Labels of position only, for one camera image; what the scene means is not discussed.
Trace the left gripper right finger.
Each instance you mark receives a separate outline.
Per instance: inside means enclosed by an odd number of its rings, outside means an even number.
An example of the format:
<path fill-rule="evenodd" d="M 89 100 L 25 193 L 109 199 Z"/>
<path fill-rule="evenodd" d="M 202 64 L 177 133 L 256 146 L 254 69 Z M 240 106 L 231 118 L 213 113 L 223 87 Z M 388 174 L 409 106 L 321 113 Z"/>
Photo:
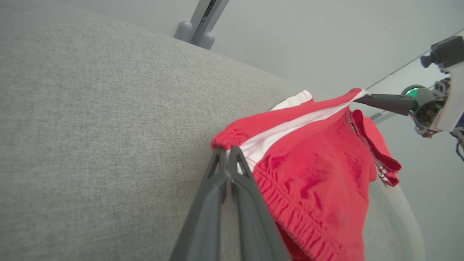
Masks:
<path fill-rule="evenodd" d="M 239 214 L 242 261 L 289 261 L 287 248 L 240 147 L 231 147 L 229 167 Z"/>

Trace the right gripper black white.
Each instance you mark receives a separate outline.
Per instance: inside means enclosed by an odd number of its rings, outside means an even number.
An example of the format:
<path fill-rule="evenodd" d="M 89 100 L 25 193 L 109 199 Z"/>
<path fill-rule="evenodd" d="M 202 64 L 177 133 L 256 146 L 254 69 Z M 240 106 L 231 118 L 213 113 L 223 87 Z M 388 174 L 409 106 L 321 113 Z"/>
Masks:
<path fill-rule="evenodd" d="M 354 102 L 395 114 L 410 116 L 415 131 L 431 138 L 439 132 L 450 132 L 463 138 L 463 67 L 442 69 L 448 76 L 430 88 L 412 85 L 402 95 L 370 94 Z"/>

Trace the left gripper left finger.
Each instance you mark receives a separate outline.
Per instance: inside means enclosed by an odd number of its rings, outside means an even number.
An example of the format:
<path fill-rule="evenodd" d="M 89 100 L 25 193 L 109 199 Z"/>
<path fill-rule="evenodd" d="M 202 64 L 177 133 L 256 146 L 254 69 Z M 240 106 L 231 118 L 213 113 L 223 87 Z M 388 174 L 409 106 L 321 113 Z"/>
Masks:
<path fill-rule="evenodd" d="M 227 156 L 216 148 L 172 251 L 171 261 L 219 261 L 221 208 L 227 196 Z"/>

